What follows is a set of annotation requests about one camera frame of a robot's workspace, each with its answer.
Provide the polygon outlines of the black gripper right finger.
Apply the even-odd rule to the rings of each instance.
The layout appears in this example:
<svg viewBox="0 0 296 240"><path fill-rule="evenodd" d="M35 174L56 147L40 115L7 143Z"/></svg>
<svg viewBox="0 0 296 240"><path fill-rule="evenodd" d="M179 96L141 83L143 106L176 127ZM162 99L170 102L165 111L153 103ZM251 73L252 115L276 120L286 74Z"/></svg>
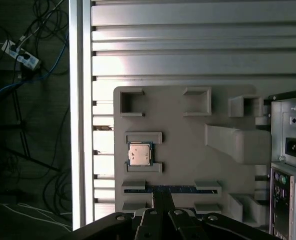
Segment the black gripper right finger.
<svg viewBox="0 0 296 240"><path fill-rule="evenodd" d="M219 213L211 212L198 220L175 207L171 193L163 193L163 210L181 240L274 240L275 237Z"/></svg>

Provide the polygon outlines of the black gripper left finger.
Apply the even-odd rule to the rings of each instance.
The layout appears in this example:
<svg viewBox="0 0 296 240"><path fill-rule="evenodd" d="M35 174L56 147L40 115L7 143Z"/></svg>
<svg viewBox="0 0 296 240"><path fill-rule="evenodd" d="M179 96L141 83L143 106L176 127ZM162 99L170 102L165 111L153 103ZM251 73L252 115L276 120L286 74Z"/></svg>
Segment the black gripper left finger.
<svg viewBox="0 0 296 240"><path fill-rule="evenodd" d="M112 213L72 232L74 240L159 240L162 236L164 193L153 192L153 208L140 209L134 217Z"/></svg>

